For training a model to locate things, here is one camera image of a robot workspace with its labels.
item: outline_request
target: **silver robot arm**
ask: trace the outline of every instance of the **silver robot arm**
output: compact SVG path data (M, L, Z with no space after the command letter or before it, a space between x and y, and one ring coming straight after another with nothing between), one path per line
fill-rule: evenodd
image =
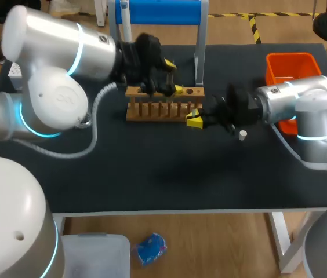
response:
M24 6L15 6L6 18L2 51L20 66L23 91L0 93L0 140L52 138L82 121L88 99L73 76L111 78L142 86L148 94L170 96L181 89L157 84L151 76L152 68L168 74L176 69L161 56L157 38L141 34L134 43L115 42L96 30Z
M209 111L200 108L192 116L188 115L187 126L204 129L220 124L234 134L235 129L258 121L272 125L296 118L300 156L296 153L294 156L308 168L327 170L327 77L264 86L252 93L230 86L226 97L216 97L216 101ZM279 131L275 131L287 145Z
M299 79L257 90L265 123L296 116L302 163L327 170L327 78Z

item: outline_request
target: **orange bin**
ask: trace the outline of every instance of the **orange bin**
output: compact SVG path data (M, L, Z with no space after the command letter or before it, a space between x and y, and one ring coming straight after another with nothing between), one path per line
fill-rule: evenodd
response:
M322 75L313 55L309 53L270 53L267 55L267 85ZM297 134L296 120L283 120L279 128L286 134Z

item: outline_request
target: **black table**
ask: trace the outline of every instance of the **black table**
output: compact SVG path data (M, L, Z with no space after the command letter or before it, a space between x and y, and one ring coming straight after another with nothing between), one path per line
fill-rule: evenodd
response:
M179 84L193 86L192 46L164 46L179 68ZM263 86L271 52L309 52L327 76L319 44L210 45L206 49L205 94L224 94L231 82ZM0 73L0 91L12 92L10 63ZM90 98L103 84L78 80ZM101 103L95 150L77 160L58 160L15 142L0 142L0 156L37 178L54 213L183 210L281 211L327 207L327 172L305 168L269 126L245 129L244 142L221 127L187 128L184 123L126 122L127 99L114 92ZM40 144L57 152L86 148L91 129L71 130ZM296 146L296 138L287 138Z

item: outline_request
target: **cable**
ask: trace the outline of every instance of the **cable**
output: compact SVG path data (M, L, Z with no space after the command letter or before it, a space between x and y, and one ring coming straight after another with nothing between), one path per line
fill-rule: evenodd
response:
M279 130L275 127L275 125L272 123L270 125L272 127L272 129L274 130L274 132L276 133L277 137L279 138L279 140L281 140L281 142L284 144L284 146L286 147L286 149L298 160L301 162L301 157L300 155L298 155L293 148L290 147L289 143L286 142L286 140L284 139L284 137L282 136L282 134L279 132Z
M103 97L110 91L114 90L117 88L117 85L115 82L110 83L106 86L104 86L99 93L97 94L97 96L95 97L94 103L93 103L93 107L92 107L92 132L93 132L93 137L92 137L92 141L90 143L90 145L84 149L81 152L76 152L76 153L57 153L57 152L52 152L49 151L47 149L41 148L33 143L27 142L27 141L23 141L23 140L19 140L19 139L14 139L13 141L22 144L26 147L29 147L39 153L42 153L43 155L47 155L47 156L51 156L53 158L58 158L58 159L75 159L75 158L81 158L85 155L88 155L89 153L91 153L93 151L93 149L96 146L96 142L97 142L97 137L98 137L98 133L97 133L97 112L98 112L98 107L99 104L101 102L101 100L103 99Z

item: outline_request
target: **blue led ring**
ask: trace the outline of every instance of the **blue led ring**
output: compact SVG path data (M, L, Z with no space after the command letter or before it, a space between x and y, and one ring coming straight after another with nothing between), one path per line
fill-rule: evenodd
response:
M40 137L43 137L43 138L54 138L54 137L57 137L59 136L61 133L58 132L58 133L54 133L54 134L42 134L42 133L39 133L35 130L33 130L32 128L30 128L30 126L25 122L24 118L23 118L23 114L22 114L22 103L19 104L19 115L20 115L20 119L22 120L24 126L30 131L32 132L33 134L37 135L37 136L40 136Z

